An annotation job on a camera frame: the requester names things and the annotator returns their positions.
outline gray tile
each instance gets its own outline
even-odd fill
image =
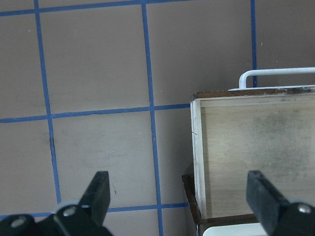
[[[110,207],[157,203],[149,112],[55,119],[54,140],[63,201],[108,171]]]
[[[0,123],[1,214],[50,212],[57,204],[46,120]]]
[[[190,109],[156,111],[156,130],[162,203],[186,202],[182,175],[193,174]]]
[[[41,14],[54,113],[148,106],[141,6]]]
[[[109,212],[104,226],[113,235],[158,236],[157,210]]]
[[[34,9],[33,0],[1,0],[0,11],[17,11]]]
[[[46,114],[34,15],[0,17],[0,118]]]
[[[52,7],[52,6],[70,6],[70,5],[102,3],[102,2],[116,2],[116,1],[123,1],[123,0],[38,0],[38,3],[39,3],[39,7]]]
[[[189,236],[185,217],[186,207],[166,208],[162,210],[164,236]]]
[[[256,1],[257,67],[315,66],[315,1]],[[314,75],[261,76],[259,86],[315,84]]]
[[[238,87],[252,68],[250,1],[148,4],[156,105],[189,103],[197,91]]]

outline white handle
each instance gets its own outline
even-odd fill
[[[267,70],[249,70],[240,77],[240,89],[246,89],[246,78],[252,75],[290,75],[290,74],[311,74],[315,73],[315,67],[305,68],[285,68],[285,69],[267,69]]]

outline silver screw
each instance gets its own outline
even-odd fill
[[[299,209],[299,212],[305,213],[305,214],[310,214],[312,211],[311,207],[306,204],[299,204],[297,208]]]
[[[14,220],[12,223],[11,223],[11,227],[12,228],[17,228],[21,225],[23,225],[26,221],[26,218],[24,216],[20,216],[18,219]]]
[[[72,216],[76,212],[76,210],[77,209],[75,206],[70,206],[69,208],[64,210],[63,216],[65,216],[65,217]]]

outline wooden board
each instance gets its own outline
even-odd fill
[[[202,218],[251,213],[248,170],[261,170],[286,197],[315,205],[315,93],[300,91],[192,101]]]

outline brown wooden edge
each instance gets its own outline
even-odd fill
[[[217,97],[234,97],[234,96],[255,96],[255,95],[294,95],[315,92],[315,87],[301,88],[269,88],[269,89],[249,89],[249,90],[233,90],[233,91],[217,91],[217,92],[197,92],[190,98],[194,101],[198,98],[217,98]]]
[[[194,190],[194,177],[193,175],[183,175],[182,176],[184,189],[190,211],[192,214],[193,221],[199,230],[199,235],[202,235],[207,228],[213,226],[225,226],[225,225],[237,225],[237,224],[250,224],[257,223],[257,219],[254,214],[246,215],[234,215],[226,217],[217,217],[202,219],[200,215],[199,208],[195,199],[195,190]]]

